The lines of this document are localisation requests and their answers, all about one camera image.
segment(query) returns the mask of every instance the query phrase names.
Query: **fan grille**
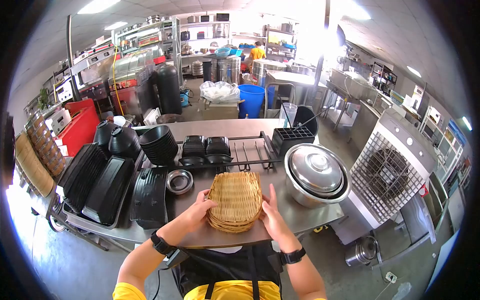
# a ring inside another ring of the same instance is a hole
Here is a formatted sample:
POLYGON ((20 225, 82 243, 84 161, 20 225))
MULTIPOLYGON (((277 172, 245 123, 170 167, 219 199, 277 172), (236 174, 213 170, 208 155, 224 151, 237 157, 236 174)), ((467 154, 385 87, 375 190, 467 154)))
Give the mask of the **fan grille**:
POLYGON ((379 223, 420 189, 423 178, 379 132, 373 133, 350 170, 352 188, 379 223))

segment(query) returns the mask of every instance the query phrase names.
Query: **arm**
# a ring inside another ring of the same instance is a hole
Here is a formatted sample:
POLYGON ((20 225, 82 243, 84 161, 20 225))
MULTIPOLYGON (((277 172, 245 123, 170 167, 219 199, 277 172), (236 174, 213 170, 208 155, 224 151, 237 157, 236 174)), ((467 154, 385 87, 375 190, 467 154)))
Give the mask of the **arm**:
MULTIPOLYGON (((216 206, 213 201, 205 200, 209 191, 204 190, 198 193, 195 203, 180 216, 157 230, 157 236, 162 237, 170 246, 176 246, 187 233, 195 231, 204 220, 206 211, 216 206)), ((120 267, 117 283, 130 283, 145 294, 145 279, 164 258, 165 255, 155 250, 152 241, 148 239, 125 258, 120 267)))
MULTIPOLYGON (((278 242, 283 253, 300 250, 302 245, 285 224, 278 212, 276 194, 273 184, 270 184, 270 198, 263 195, 263 212, 260 215, 265 228, 273 240, 278 242)), ((293 289, 300 300, 326 299, 325 284, 307 255, 296 264, 287 264, 288 276, 293 289)))

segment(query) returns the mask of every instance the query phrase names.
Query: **power outlet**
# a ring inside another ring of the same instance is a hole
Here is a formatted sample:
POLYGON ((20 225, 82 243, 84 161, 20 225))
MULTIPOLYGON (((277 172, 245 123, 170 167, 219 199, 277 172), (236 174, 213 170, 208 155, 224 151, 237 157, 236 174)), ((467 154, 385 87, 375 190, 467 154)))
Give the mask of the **power outlet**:
POLYGON ((386 280, 390 281, 391 283, 396 283, 396 276, 392 272, 387 272, 385 275, 386 280))

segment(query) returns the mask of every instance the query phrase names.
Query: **apron strap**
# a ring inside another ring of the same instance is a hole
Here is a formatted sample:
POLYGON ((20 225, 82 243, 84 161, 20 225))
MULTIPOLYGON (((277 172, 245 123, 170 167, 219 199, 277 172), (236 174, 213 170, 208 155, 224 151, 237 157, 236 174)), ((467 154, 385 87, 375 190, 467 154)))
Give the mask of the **apron strap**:
POLYGON ((248 248, 248 265, 250 268, 250 274, 252 275, 252 289, 253 300, 260 300, 260 292, 258 289, 257 270, 255 268, 255 260, 253 258, 252 246, 248 248))
POLYGON ((207 292, 205 293, 205 300, 212 298, 213 288, 215 286, 215 281, 210 282, 207 287, 207 292))

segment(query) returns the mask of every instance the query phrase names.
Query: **black apron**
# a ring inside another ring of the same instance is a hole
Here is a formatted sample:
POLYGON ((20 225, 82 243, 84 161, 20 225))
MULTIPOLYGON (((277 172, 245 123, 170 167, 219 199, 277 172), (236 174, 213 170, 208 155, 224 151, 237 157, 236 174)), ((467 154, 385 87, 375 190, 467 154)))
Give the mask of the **black apron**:
POLYGON ((205 299, 211 299, 218 281, 252 281, 253 300, 260 300, 258 281, 272 281, 280 286, 280 274, 270 264, 268 257, 276 254, 269 241, 253 246, 243 246, 235 253, 213 250, 182 249, 189 256, 172 268, 173 278, 182 296, 196 287, 208 284, 205 299))

